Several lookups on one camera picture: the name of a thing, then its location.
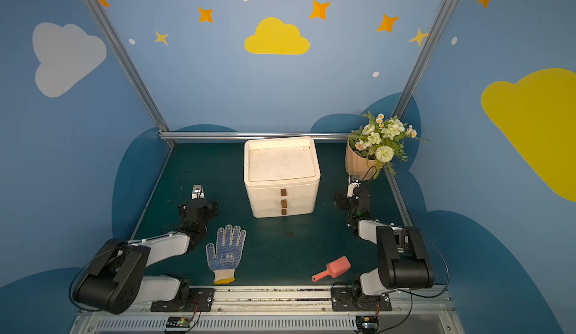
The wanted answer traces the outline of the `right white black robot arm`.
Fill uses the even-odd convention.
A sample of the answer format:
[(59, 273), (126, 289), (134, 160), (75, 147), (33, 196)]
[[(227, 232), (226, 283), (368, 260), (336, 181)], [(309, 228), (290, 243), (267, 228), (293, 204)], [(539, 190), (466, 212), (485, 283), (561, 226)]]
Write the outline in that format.
[(334, 194), (334, 205), (347, 212), (347, 227), (376, 246), (377, 266), (356, 280), (357, 291), (369, 297), (395, 290), (432, 288), (435, 274), (423, 235), (412, 226), (383, 224), (370, 212), (370, 193), (358, 187)]

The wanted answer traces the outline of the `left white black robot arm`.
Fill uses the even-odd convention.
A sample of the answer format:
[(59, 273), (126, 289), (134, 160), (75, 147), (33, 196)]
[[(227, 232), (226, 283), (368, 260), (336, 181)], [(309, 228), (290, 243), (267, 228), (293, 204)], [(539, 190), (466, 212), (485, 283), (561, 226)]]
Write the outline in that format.
[(87, 312), (114, 315), (133, 304), (151, 302), (156, 310), (183, 312), (193, 297), (189, 281), (178, 276), (146, 276), (147, 267), (195, 250), (218, 216), (218, 202), (203, 197), (179, 205), (181, 222), (175, 231), (142, 240), (105, 242), (72, 280), (69, 299)]

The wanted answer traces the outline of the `white three-drawer cabinet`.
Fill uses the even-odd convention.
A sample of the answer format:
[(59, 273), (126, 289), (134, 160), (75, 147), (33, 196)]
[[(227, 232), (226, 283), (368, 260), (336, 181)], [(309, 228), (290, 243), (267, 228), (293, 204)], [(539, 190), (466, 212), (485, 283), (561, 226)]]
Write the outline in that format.
[(321, 178), (310, 136), (244, 144), (244, 183), (258, 219), (313, 213)]

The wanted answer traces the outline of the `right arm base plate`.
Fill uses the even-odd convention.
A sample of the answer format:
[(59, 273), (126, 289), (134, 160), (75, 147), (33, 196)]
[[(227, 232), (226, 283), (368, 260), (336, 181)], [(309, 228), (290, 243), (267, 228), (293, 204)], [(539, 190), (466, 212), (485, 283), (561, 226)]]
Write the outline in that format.
[(392, 303), (387, 294), (368, 296), (359, 289), (335, 286), (330, 289), (332, 310), (334, 312), (390, 312)]

